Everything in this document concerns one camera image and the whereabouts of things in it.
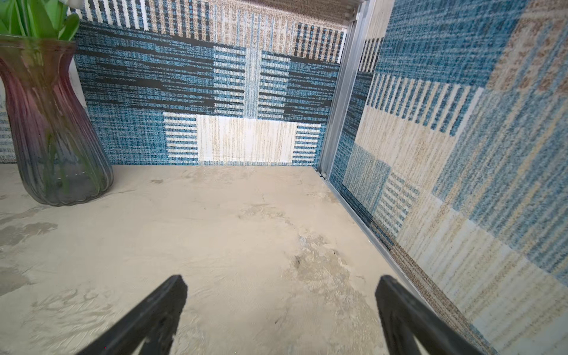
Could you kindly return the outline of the dark red glass vase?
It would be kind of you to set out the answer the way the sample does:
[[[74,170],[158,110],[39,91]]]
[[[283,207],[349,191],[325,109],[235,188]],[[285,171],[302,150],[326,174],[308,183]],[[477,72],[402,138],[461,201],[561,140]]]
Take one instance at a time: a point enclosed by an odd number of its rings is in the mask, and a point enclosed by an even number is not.
[[[70,80],[70,41],[1,36],[1,79],[16,163],[40,204],[72,206],[100,197],[114,176]]]

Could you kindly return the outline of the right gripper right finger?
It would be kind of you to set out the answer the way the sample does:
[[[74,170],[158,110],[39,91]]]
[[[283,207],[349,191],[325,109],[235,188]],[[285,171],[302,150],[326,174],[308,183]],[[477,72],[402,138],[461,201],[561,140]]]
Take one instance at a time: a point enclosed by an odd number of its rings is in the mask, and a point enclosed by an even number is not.
[[[480,354],[394,277],[383,275],[375,291],[390,354]]]

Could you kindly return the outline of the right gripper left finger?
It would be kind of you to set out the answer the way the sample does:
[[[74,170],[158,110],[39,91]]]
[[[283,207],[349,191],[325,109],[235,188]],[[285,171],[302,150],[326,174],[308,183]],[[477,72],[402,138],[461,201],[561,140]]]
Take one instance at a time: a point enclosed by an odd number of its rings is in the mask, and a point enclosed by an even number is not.
[[[80,354],[169,354],[188,287],[173,275]]]

